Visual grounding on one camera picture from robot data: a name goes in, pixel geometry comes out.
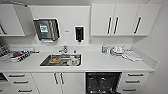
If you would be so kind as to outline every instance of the dishwasher door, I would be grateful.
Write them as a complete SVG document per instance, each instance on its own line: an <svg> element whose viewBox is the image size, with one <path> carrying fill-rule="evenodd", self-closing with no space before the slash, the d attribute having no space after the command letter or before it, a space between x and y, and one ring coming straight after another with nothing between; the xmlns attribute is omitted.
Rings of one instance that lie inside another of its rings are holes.
<svg viewBox="0 0 168 94"><path fill-rule="evenodd" d="M120 94L116 92L121 72L87 72L87 94Z"/></svg>

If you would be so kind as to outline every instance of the paper towel dispenser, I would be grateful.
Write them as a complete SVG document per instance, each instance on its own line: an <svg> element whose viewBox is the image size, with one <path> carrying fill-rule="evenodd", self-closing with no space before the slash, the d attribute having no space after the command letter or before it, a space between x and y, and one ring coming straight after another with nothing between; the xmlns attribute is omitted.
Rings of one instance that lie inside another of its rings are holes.
<svg viewBox="0 0 168 94"><path fill-rule="evenodd" d="M42 39L52 39L55 41L60 37L56 19L39 19L33 21L40 41Z"/></svg>

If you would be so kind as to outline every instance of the black soap dispenser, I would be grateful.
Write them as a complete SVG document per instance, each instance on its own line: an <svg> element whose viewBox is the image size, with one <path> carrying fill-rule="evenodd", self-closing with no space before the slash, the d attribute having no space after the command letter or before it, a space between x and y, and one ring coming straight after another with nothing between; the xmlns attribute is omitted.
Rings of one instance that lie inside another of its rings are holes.
<svg viewBox="0 0 168 94"><path fill-rule="evenodd" d="M75 27L75 30L76 30L76 40L78 40L78 42L81 42L81 40L83 40L84 28L83 27Z"/></svg>

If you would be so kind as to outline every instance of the sink basin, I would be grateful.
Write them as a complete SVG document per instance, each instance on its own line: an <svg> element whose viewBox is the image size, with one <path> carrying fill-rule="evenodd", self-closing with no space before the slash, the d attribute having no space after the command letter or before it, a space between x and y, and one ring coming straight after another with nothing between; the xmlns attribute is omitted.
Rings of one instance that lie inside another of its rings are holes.
<svg viewBox="0 0 168 94"><path fill-rule="evenodd" d="M71 60L70 57L74 56L77 60L76 65L69 65L68 62ZM52 57L59 59L58 64L49 62ZM48 55L48 57L40 64L40 66L80 66L81 65L81 54L61 54L61 55Z"/></svg>

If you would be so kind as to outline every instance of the faucet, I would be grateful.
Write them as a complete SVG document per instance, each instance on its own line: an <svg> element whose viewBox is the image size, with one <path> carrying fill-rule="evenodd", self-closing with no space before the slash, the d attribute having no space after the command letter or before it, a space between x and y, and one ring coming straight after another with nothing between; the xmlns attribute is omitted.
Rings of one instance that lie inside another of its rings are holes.
<svg viewBox="0 0 168 94"><path fill-rule="evenodd" d="M62 50L59 50L59 52L61 52L62 54L67 53L68 52L67 46L66 45L62 46Z"/></svg>

